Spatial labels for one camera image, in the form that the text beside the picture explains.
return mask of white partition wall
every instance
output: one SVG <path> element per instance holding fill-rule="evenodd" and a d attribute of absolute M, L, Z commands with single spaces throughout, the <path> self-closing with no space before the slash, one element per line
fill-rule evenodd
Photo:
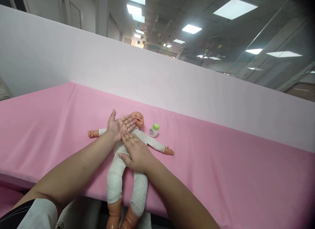
<path fill-rule="evenodd" d="M 14 96 L 72 81 L 315 152 L 310 101 L 1 5 L 0 75 Z"/>

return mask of black sleeve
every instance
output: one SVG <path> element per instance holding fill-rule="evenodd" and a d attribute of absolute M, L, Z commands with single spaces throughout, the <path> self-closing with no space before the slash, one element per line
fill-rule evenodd
<path fill-rule="evenodd" d="M 0 218 L 0 228 L 16 229 L 31 208 L 34 201 L 34 199 L 27 201 Z"/>

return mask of doll arm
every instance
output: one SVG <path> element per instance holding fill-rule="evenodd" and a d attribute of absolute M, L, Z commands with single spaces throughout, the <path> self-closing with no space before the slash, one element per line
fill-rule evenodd
<path fill-rule="evenodd" d="M 157 142 L 152 137 L 146 135 L 146 141 L 148 145 L 150 145 L 153 149 L 158 150 L 166 155 L 174 155 L 174 151 L 171 150 L 169 147 L 165 147 L 160 142 Z"/>
<path fill-rule="evenodd" d="M 88 136 L 90 138 L 99 137 L 99 136 L 103 135 L 106 130 L 107 129 L 99 129 L 99 130 L 95 130 L 95 131 L 88 131 Z"/>

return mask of doll face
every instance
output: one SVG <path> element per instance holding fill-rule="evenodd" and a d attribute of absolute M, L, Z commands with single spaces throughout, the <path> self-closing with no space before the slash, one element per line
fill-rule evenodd
<path fill-rule="evenodd" d="M 144 125 L 143 115 L 140 112 L 133 112 L 131 113 L 131 115 L 137 117 L 136 126 L 139 127 L 139 129 L 141 129 Z"/>

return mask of sleeve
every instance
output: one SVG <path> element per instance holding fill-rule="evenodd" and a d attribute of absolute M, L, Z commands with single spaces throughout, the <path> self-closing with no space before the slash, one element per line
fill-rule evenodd
<path fill-rule="evenodd" d="M 162 145 L 160 142 L 157 142 L 155 139 L 153 139 L 151 136 L 148 136 L 148 135 L 146 135 L 146 141 L 148 145 L 150 145 L 153 149 L 164 153 L 165 146 Z"/>
<path fill-rule="evenodd" d="M 47 199 L 33 199 L 0 218 L 0 228 L 53 229 L 58 220 L 57 208 Z"/>
<path fill-rule="evenodd" d="M 98 130 L 98 135 L 99 135 L 99 136 L 103 135 L 106 130 L 107 130 L 106 128 L 105 128 L 105 129 L 99 129 L 99 130 Z"/>

